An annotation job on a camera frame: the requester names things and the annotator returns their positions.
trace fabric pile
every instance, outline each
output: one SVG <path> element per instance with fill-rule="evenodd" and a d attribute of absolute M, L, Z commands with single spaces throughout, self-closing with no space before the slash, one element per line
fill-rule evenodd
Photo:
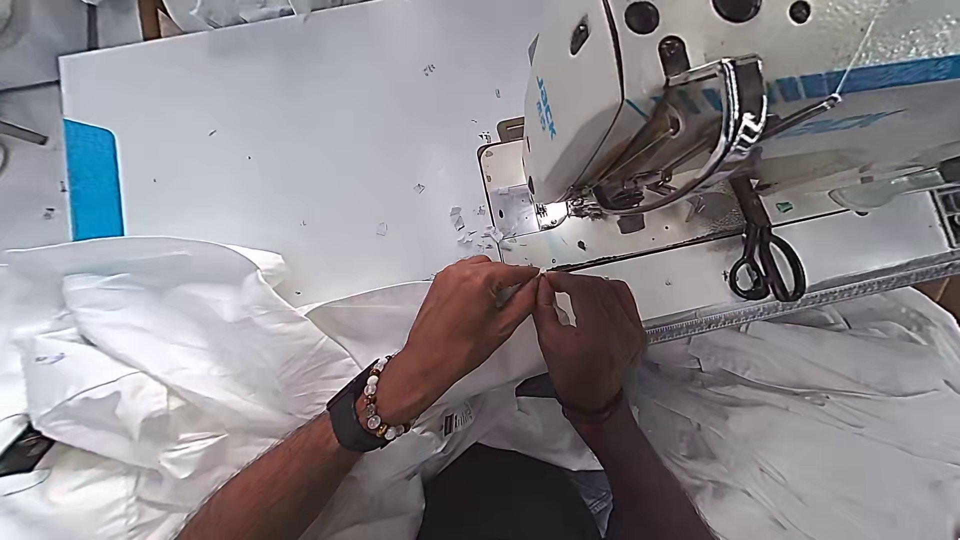
<path fill-rule="evenodd" d="M 399 349 L 429 288 L 291 307 L 275 254 L 122 237 L 0 267 L 0 449 L 58 441 L 0 478 L 0 536 L 172 538 L 219 485 Z M 912 290 L 652 347 L 641 428 L 723 537 L 918 538 L 960 509 L 960 330 Z M 414 430 L 366 454 L 304 538 L 416 537 L 423 483 L 474 442 L 599 470 L 555 401 L 532 321 Z"/>

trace scissors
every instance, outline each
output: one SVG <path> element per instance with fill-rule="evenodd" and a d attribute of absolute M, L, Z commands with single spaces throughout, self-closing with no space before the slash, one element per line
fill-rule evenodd
<path fill-rule="evenodd" d="M 759 195 L 754 191 L 754 185 L 749 175 L 731 178 L 730 185 L 736 200 L 740 203 L 743 217 L 747 221 L 744 232 L 743 257 L 733 264 L 728 276 L 730 289 L 734 294 L 745 300 L 762 300 L 773 290 L 774 298 L 781 302 L 796 302 L 806 292 L 806 274 L 800 263 L 797 252 L 786 240 L 773 234 L 770 226 L 770 216 L 760 202 Z M 777 261 L 774 259 L 770 246 L 773 244 L 786 258 L 793 274 L 793 289 L 786 287 Z M 744 266 L 747 273 L 753 278 L 753 284 L 748 289 L 740 288 L 737 282 L 737 272 Z"/>

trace white table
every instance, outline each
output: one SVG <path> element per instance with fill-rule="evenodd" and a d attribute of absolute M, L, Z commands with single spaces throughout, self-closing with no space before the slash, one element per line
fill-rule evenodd
<path fill-rule="evenodd" d="M 476 152 L 523 113 L 548 4 L 379 0 L 82 53 L 61 60 L 63 112 L 115 136 L 125 234 L 281 253 L 295 305 L 427 279 L 474 253 L 451 207 L 468 230 L 491 223 Z M 927 194 L 779 233 L 812 283 L 949 253 Z M 662 321 L 734 306 L 722 274 L 740 251 L 728 238 L 589 272 Z"/>

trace tag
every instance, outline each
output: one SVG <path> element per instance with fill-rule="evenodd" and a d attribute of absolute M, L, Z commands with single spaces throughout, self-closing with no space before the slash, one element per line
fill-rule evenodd
<path fill-rule="evenodd" d="M 473 409 L 470 403 L 464 403 L 459 408 L 444 415 L 444 437 L 464 428 L 473 423 Z"/>

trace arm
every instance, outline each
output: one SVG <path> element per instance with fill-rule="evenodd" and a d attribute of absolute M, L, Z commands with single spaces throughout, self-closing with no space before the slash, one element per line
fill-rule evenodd
<path fill-rule="evenodd" d="M 561 325 L 555 291 L 570 296 L 576 326 Z M 564 409 L 576 412 L 573 427 L 600 460 L 613 491 L 607 537 L 711 540 L 620 393 L 624 372 L 646 341 L 630 287 L 551 272 L 539 279 L 537 293 L 534 321 L 550 379 Z"/>
<path fill-rule="evenodd" d="M 383 422 L 396 426 L 419 416 L 490 357 L 533 311 L 537 273 L 478 256 L 437 274 L 406 345 L 380 375 Z M 497 308 L 496 292 L 520 283 L 526 284 Z M 299 538 L 359 458 L 340 446 L 324 413 L 224 484 L 178 538 Z"/>

